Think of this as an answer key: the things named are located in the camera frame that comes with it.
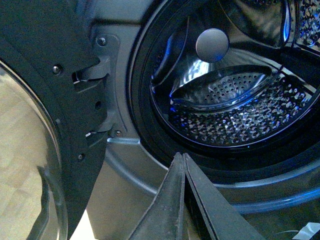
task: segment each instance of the washer door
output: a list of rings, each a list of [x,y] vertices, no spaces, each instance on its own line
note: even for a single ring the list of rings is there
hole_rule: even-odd
[[[99,59],[68,1],[0,8],[1,239],[65,240],[105,156],[105,79],[77,78]]]

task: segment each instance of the door glass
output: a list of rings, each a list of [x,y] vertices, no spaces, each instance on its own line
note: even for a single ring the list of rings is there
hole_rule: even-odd
[[[1,239],[66,239],[60,170],[57,140],[45,109],[28,86],[1,64]]]

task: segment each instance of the floor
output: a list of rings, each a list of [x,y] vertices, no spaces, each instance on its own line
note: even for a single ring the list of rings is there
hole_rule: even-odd
[[[83,213],[81,221],[70,240],[96,240],[91,228],[87,210]]]

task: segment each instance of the washing machine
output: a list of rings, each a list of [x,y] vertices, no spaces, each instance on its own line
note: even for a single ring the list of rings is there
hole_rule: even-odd
[[[264,238],[320,230],[320,1],[0,4],[3,239],[127,239],[176,153]]]

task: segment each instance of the white tape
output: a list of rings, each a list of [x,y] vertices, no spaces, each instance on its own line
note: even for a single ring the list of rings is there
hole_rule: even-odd
[[[293,240],[310,240],[319,230],[320,230],[320,223],[309,222],[292,239]]]

